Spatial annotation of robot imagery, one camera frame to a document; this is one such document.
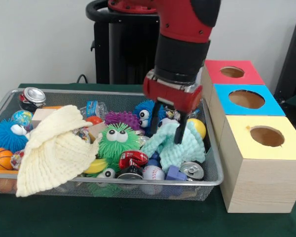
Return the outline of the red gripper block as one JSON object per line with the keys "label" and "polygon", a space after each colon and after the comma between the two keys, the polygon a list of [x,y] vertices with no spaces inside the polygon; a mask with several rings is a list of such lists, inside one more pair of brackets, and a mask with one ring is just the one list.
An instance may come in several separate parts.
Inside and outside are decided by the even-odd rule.
{"label": "red gripper block", "polygon": [[202,85],[171,84],[155,76],[150,70],[143,83],[144,94],[147,98],[156,101],[152,109],[150,133],[157,132],[159,110],[161,103],[174,107],[180,114],[179,126],[176,129],[174,143],[181,144],[188,119],[188,113],[195,110],[202,97]]}

